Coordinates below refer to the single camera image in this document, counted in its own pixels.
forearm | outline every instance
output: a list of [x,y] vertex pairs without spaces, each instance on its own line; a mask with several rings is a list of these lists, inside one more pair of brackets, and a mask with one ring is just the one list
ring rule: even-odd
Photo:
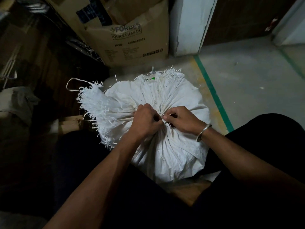
[[305,185],[214,129],[206,130],[202,140],[215,152],[231,174],[247,186],[280,196],[305,200]]
[[99,228],[108,203],[140,142],[131,133],[126,133],[69,196],[45,228]]

person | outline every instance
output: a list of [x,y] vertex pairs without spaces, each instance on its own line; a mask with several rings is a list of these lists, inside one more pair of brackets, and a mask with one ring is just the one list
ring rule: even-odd
[[[162,118],[194,135],[207,125],[184,106]],[[226,136],[212,127],[205,130],[201,139],[210,150],[203,171],[221,172],[192,207],[130,164],[141,141],[162,127],[158,113],[144,104],[111,152],[93,132],[64,135],[54,154],[56,213],[44,228],[249,227],[282,223],[293,209],[302,209],[305,131],[294,120],[265,114]]]

black pants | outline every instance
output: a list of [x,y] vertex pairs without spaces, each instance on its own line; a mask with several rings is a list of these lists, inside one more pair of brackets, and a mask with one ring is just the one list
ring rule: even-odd
[[[260,115],[226,135],[249,152],[305,183],[305,131],[280,114]],[[54,154],[55,210],[109,153],[96,134],[75,131],[64,135]],[[200,194],[193,207],[167,194],[137,168],[130,165],[120,183],[104,226],[118,228],[250,226],[260,221],[281,223],[292,206],[271,195],[246,189],[210,149],[201,173],[222,170],[212,185]]]

bangle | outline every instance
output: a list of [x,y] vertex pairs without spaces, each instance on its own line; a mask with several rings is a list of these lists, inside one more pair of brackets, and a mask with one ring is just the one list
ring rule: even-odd
[[207,124],[207,125],[206,125],[206,127],[205,127],[205,128],[201,131],[201,133],[197,136],[197,139],[196,139],[197,142],[200,142],[201,136],[202,136],[203,132],[204,132],[205,130],[207,130],[209,127],[211,127],[211,126],[212,126],[211,124]]

person's left hand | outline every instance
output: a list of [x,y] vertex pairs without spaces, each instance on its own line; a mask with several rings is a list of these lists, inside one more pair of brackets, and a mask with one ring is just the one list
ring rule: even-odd
[[140,104],[134,113],[134,119],[129,132],[143,140],[155,134],[164,125],[162,118],[150,104]]

